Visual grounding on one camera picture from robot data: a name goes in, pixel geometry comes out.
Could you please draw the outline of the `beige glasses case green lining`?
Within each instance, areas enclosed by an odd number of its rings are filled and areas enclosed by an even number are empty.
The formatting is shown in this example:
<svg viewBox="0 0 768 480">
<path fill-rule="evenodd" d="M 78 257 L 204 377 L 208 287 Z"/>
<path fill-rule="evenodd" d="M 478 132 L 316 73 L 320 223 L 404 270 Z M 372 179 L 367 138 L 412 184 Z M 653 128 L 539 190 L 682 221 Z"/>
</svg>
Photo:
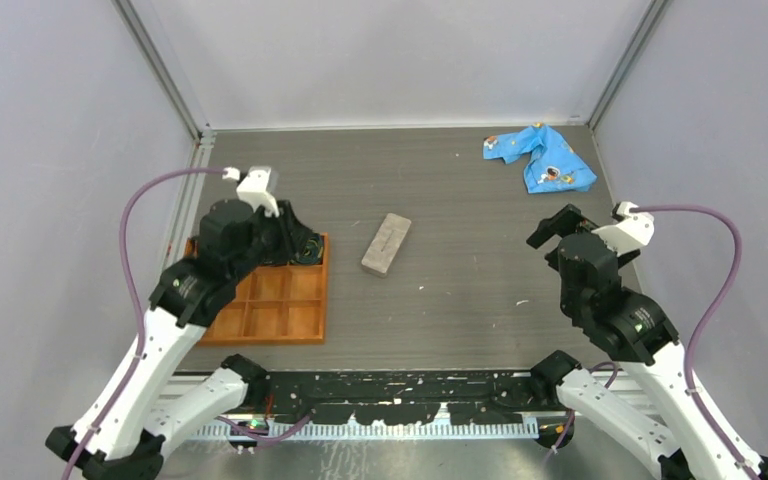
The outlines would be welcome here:
<svg viewBox="0 0 768 480">
<path fill-rule="evenodd" d="M 361 267 L 368 273 L 386 277 L 411 225 L 410 219 L 388 213 L 363 255 Z"/>
</svg>

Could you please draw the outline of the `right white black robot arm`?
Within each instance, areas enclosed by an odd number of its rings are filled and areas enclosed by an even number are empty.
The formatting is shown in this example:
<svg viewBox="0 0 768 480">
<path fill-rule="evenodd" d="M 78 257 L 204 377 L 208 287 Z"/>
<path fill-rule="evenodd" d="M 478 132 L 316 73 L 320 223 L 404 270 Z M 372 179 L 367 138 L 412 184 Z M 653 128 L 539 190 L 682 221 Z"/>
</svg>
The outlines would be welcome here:
<svg viewBox="0 0 768 480">
<path fill-rule="evenodd" d="M 539 222 L 528 244 L 558 239 L 545 259 L 560 276 L 561 312 L 637 383 L 656 416 L 618 397 L 563 351 L 532 369 L 532 400 L 588 417 L 656 479 L 768 479 L 768 456 L 736 431 L 695 372 L 700 333 L 683 343 L 662 307 L 622 282 L 621 269 L 654 235 L 654 215 L 652 207 L 622 202 L 613 223 L 600 226 L 566 205 Z"/>
</svg>

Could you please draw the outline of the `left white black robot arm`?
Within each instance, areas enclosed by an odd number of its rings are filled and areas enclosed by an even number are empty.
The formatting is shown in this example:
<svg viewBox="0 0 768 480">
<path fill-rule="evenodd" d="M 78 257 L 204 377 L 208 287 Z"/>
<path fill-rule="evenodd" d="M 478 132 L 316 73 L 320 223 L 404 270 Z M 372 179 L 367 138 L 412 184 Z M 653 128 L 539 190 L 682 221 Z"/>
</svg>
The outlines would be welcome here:
<svg viewBox="0 0 768 480">
<path fill-rule="evenodd" d="M 300 256 L 313 233 L 288 200 L 278 201 L 275 215 L 242 200 L 215 203 L 200 221 L 194 252 L 162 272 L 105 389 L 78 421 L 53 428 L 46 447 L 86 479 L 154 479 L 170 454 L 218 415 L 258 412 L 266 372 L 239 354 L 177 400 L 157 400 L 238 285 L 260 266 Z"/>
</svg>

